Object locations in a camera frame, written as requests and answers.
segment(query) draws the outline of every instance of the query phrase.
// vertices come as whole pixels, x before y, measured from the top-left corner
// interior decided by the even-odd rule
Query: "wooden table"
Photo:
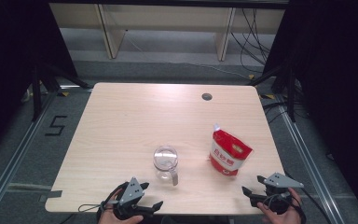
[[[215,123],[254,149],[235,177],[221,175],[209,161]],[[156,176],[153,153],[160,145],[178,152],[176,187]],[[256,214],[241,186],[264,194],[256,176],[275,172],[283,174],[282,164],[254,87],[99,83],[52,188],[62,196],[49,198],[46,208],[77,212],[135,176],[150,183],[138,204],[164,201],[157,214]]]

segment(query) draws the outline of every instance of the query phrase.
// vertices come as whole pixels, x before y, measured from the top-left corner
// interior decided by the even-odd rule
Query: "mug handle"
[[[174,186],[178,185],[178,183],[179,183],[179,177],[178,177],[178,173],[176,172],[176,170],[175,170],[174,167],[170,168],[170,174],[171,174],[171,176],[172,176],[172,184],[173,184]]]

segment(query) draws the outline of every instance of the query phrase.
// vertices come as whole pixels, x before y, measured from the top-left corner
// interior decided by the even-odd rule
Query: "black cable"
[[[60,222],[60,224],[63,224],[65,222],[67,222],[69,219],[71,219],[71,217],[73,217],[75,214],[71,214],[66,220]]]
[[[300,115],[298,114],[298,110],[306,110],[306,109],[295,109],[295,114],[299,117],[301,117],[302,119],[309,119],[310,117],[307,115],[307,116],[303,116],[303,115]]]
[[[280,196],[280,194],[273,194],[273,195],[268,196],[268,197],[262,202],[264,208],[267,209],[267,210],[269,210],[270,207],[271,207],[271,205],[272,205],[272,202],[274,201],[274,198],[277,198],[277,197],[279,197],[279,196]]]
[[[294,205],[292,202],[287,202],[286,200],[282,200],[284,203],[289,204],[289,206],[292,206],[300,215],[301,224],[305,224],[307,222],[307,217],[305,216],[304,210],[301,208],[301,204],[297,199],[295,199],[298,202],[298,206]]]
[[[241,55],[243,54],[244,51],[246,51],[246,53],[249,54],[249,56],[251,56],[253,59],[255,59],[258,63],[261,63],[261,64],[265,64],[263,61],[261,61],[260,59],[258,59],[251,51],[249,51],[247,48],[244,47],[243,44],[240,43],[240,41],[237,39],[237,37],[235,37],[235,35],[233,33],[231,33],[232,37],[234,37],[235,41],[238,43],[238,45],[240,45],[241,47]]]
[[[257,46],[255,46],[254,44],[252,44],[251,42],[249,42],[249,37],[251,36],[251,33],[248,34],[248,36],[245,36],[244,33],[242,33],[243,38],[245,39],[245,43],[249,44],[250,46],[252,46],[255,49],[259,49]]]
[[[257,13],[257,9],[254,8],[253,10],[254,12],[254,22],[255,22],[255,15]],[[263,48],[261,47],[261,43],[260,43],[260,39],[258,38],[258,32],[257,32],[257,23],[255,22],[255,33],[253,33],[254,39],[257,42],[259,49],[260,49],[260,53],[263,56],[264,62],[267,60],[267,56],[266,53],[264,52]]]
[[[235,37],[234,34],[231,33],[231,35],[234,37],[235,41],[238,43],[238,45],[240,45],[241,47],[241,54],[240,54],[240,60],[241,60],[241,65],[244,69],[246,69],[247,71],[249,72],[254,72],[254,73],[263,73],[262,71],[255,71],[253,69],[250,69],[250,68],[247,68],[244,64],[243,64],[243,61],[242,61],[242,54],[243,54],[243,51],[244,50],[248,50],[248,49],[245,49],[242,47],[242,44],[240,43],[240,41],[238,41],[238,39]]]
[[[263,109],[269,109],[269,108],[272,108],[272,107],[276,107],[276,106],[279,106],[279,105],[286,105],[287,102],[281,102],[281,103],[272,103],[272,104],[269,104],[269,105],[263,105]]]
[[[243,9],[242,9],[242,14],[243,14],[243,17],[245,18],[246,23],[248,24],[248,27],[249,27],[249,31],[250,31],[249,35],[252,34],[252,36],[254,37],[254,39],[255,39],[255,41],[257,42],[257,45],[258,45],[259,47],[254,46],[254,45],[251,44],[250,42],[248,42],[248,43],[249,43],[251,46],[253,46],[254,48],[261,50],[261,51],[262,51],[261,54],[262,54],[262,55],[263,55],[263,54],[265,55],[264,51],[269,52],[269,48],[267,48],[267,47],[265,47],[263,44],[261,44],[260,39],[258,38],[257,24],[256,24],[256,22],[255,22],[256,9],[254,9],[254,20],[253,20],[253,22],[252,22],[252,25],[250,24],[248,18],[246,17],[245,11],[244,11]]]
[[[287,176],[289,176],[290,178],[293,179],[293,177],[292,177],[289,173],[287,173],[286,170],[283,170],[283,171],[284,171],[284,173],[285,173]],[[331,224],[330,218],[327,216],[327,214],[326,214],[325,211],[322,209],[322,207],[316,202],[316,200],[313,199],[312,196],[310,196],[310,194],[309,194],[305,189],[301,189],[301,190],[308,196],[308,198],[310,198],[310,200],[316,205],[316,207],[319,209],[319,211],[321,211],[321,213],[322,213],[322,215],[324,215],[324,218],[326,219],[326,221],[327,221],[329,224]]]
[[[80,210],[80,208],[83,207],[83,206],[91,206],[91,208],[88,208],[88,209],[85,209],[85,210]],[[87,204],[87,203],[84,203],[84,204],[80,205],[80,206],[77,208],[77,211],[78,211],[79,213],[84,213],[84,212],[87,212],[87,211],[89,211],[89,210],[91,210],[91,209],[98,208],[98,207],[100,207],[100,206],[101,206],[100,204]]]
[[[270,120],[270,121],[268,122],[268,124],[270,124],[270,123],[271,123],[272,121],[274,121],[277,117],[279,117],[280,115],[282,115],[282,114],[284,114],[284,113],[286,113],[286,112],[287,112],[287,110],[281,112],[279,115],[275,116],[272,120]]]
[[[264,115],[267,115],[272,108],[273,108],[273,107],[270,107],[270,108],[268,109],[268,111],[266,111],[266,112],[264,113]]]

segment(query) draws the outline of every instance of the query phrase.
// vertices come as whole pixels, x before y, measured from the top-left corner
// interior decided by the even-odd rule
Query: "wire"
[[[244,8],[242,9],[242,14],[243,14],[243,17],[245,18],[246,20],[246,23],[248,24],[248,27],[249,27],[249,34],[248,34],[248,38],[250,36],[250,34],[252,34],[252,36],[254,37],[257,45],[257,46],[254,46],[253,44],[251,44],[250,42],[248,42],[252,47],[256,48],[256,49],[259,49],[260,50],[260,53],[261,55],[263,55],[263,58],[266,60],[267,59],[267,56],[265,54],[265,51],[269,52],[269,48],[265,47],[264,45],[261,44],[260,42],[260,39],[258,38],[258,32],[257,32],[257,23],[255,21],[256,19],[256,13],[257,13],[257,9],[254,8],[253,9],[253,21],[252,21],[252,25],[250,24],[248,18],[246,17],[246,14],[245,14],[245,11],[244,11]]]
[[[302,109],[297,109],[297,110],[295,110],[295,114],[296,114],[297,116],[301,117],[302,119],[309,119],[309,118],[310,118],[310,116],[308,116],[308,115],[304,116],[304,115],[300,115],[300,114],[298,114],[298,112],[297,112],[298,110],[304,110],[304,111],[307,111],[307,109],[305,109],[305,108],[302,108]]]
[[[127,37],[127,39],[130,41],[130,43],[136,48],[138,49],[140,52],[143,53],[143,55],[146,57],[146,59],[152,61],[152,62],[156,62],[156,63],[173,63],[173,62],[168,62],[168,61],[164,61],[164,60],[155,60],[155,59],[152,59],[150,57],[148,57],[147,55],[145,55],[145,52],[139,48],[129,37]],[[210,65],[205,65],[205,64],[199,64],[199,63],[173,63],[173,64],[190,64],[190,65],[195,65],[195,66],[199,66],[199,67],[206,67],[206,68],[212,68],[216,71],[219,71],[219,72],[222,72],[222,73],[227,73],[227,74],[231,74],[231,75],[236,75],[236,76],[240,76],[240,77],[244,77],[248,80],[251,80],[250,78],[248,78],[247,76],[244,76],[242,74],[239,74],[239,73],[234,73],[234,72],[228,72],[228,71],[225,71],[225,70],[222,70],[222,69],[219,69],[219,68],[216,68],[216,67],[213,67],[213,66],[210,66]]]
[[[71,219],[71,217],[73,217],[75,214],[71,214],[66,220],[60,222],[60,224],[63,224],[65,222],[67,222],[69,219]]]
[[[251,33],[248,34],[248,36],[245,36],[244,33],[242,33],[243,38],[245,39],[245,43],[249,44],[250,46],[254,47],[255,49],[258,49],[258,46],[255,46],[251,42],[249,42],[249,37],[251,36]]]
[[[268,124],[270,124],[270,123],[271,123],[272,121],[274,121],[277,117],[279,117],[280,115],[282,115],[282,114],[284,114],[284,113],[286,113],[286,112],[287,112],[287,110],[285,110],[285,111],[279,113],[279,115],[277,115],[277,116],[275,116],[273,119],[271,119],[271,120],[268,122]]]
[[[284,171],[284,173],[285,173],[287,176],[289,176],[290,178],[293,179],[293,177],[292,177],[289,173],[287,173],[286,170],[283,170],[283,171]],[[310,196],[310,194],[309,194],[305,189],[301,189],[301,190],[302,190],[302,191],[308,196],[308,198],[310,198],[310,200],[316,205],[316,207],[319,209],[319,211],[322,213],[322,215],[324,215],[324,218],[326,219],[326,221],[327,221],[329,224],[331,224],[330,218],[327,216],[327,214],[326,214],[325,211],[322,209],[322,207],[316,202],[316,200],[313,199],[313,197]]]
[[[293,199],[298,203],[298,206],[301,207],[301,203],[298,201],[298,199],[297,198],[293,198]]]
[[[273,108],[273,107],[276,107],[276,106],[279,106],[279,105],[286,105],[287,102],[281,102],[281,103],[272,103],[272,104],[269,104],[269,105],[263,105],[263,109],[269,109],[269,108]]]
[[[91,208],[88,208],[88,209],[85,209],[85,210],[80,210],[80,208],[83,207],[83,206],[91,206]],[[87,203],[84,203],[84,204],[80,205],[77,208],[77,211],[80,212],[80,213],[84,213],[84,212],[87,212],[87,211],[92,210],[94,208],[97,208],[99,206],[100,206],[99,204],[87,204]]]
[[[301,208],[301,204],[299,203],[298,206],[294,205],[292,202],[288,202],[286,200],[282,200],[282,202],[288,204],[289,206],[292,206],[300,215],[301,224],[305,224],[307,222],[307,217],[305,216],[304,210]]]
[[[268,196],[264,201],[263,201],[263,206],[269,210],[270,207],[271,207],[271,204],[272,202],[274,201],[274,198],[277,198],[279,197],[280,195],[279,194],[273,194],[273,195],[270,195]]]
[[[270,107],[270,108],[264,113],[264,115],[267,115],[271,109],[272,109],[272,107]]]
[[[234,37],[235,41],[238,43],[238,45],[240,45],[241,47],[241,64],[242,66],[249,70],[248,68],[246,68],[243,63],[242,63],[242,54],[244,51],[246,51],[246,53],[248,53],[249,56],[251,56],[253,59],[255,59],[255,61],[257,61],[258,63],[261,63],[262,65],[264,65],[265,63],[263,61],[261,61],[260,59],[258,59],[251,51],[249,51],[245,45],[246,45],[246,42],[244,44],[241,44],[240,41],[237,39],[237,37],[235,37],[235,35],[233,33],[231,33],[232,37]]]
[[[85,210],[80,210],[81,207],[83,206],[91,206],[91,208],[88,208],[88,209],[85,209]],[[99,207],[100,205],[99,204],[87,204],[87,203],[84,203],[84,204],[81,204],[78,208],[77,208],[77,211],[79,213],[84,213],[84,212],[87,212],[91,209],[94,209],[94,208],[97,208]],[[67,222],[69,219],[71,219],[71,217],[73,217],[75,214],[71,214],[66,220],[60,222],[60,224],[64,224],[65,222]]]

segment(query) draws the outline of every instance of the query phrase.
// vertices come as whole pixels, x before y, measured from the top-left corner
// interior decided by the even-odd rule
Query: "aluminum rail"
[[[278,94],[276,96],[277,96],[277,101],[279,103],[284,102],[281,95]],[[310,155],[310,151],[308,150],[307,145],[305,144],[296,124],[291,121],[287,113],[284,113],[285,109],[283,106],[280,106],[280,110],[282,112],[283,120],[286,123],[286,127],[289,130],[289,133],[293,137],[298,153],[300,154],[300,157],[305,164],[305,168],[307,169],[310,175],[310,180],[312,181],[316,189],[316,192],[318,193],[322,201],[324,210],[326,211],[326,214],[328,215],[331,223],[335,223],[335,224],[345,223],[341,213],[338,210],[337,203],[333,198],[327,185],[325,184],[322,175],[319,172],[319,169],[316,166],[315,161]]]
[[[26,152],[28,151],[28,148],[32,144],[35,134],[44,120],[44,117],[46,116],[46,112],[55,99],[55,96],[57,95],[57,92],[50,92],[43,103],[42,111],[39,115],[39,117],[33,121],[28,128],[26,134],[22,138],[19,146],[17,147],[16,151],[14,152],[12,158],[10,159],[10,162],[7,164],[7,167],[5,168],[5,171],[0,176],[0,202],[2,198],[5,195],[5,192],[7,190],[8,185],[10,184],[10,181],[13,179],[14,175],[16,174],[17,170],[19,169],[21,162],[23,158],[26,155]]]

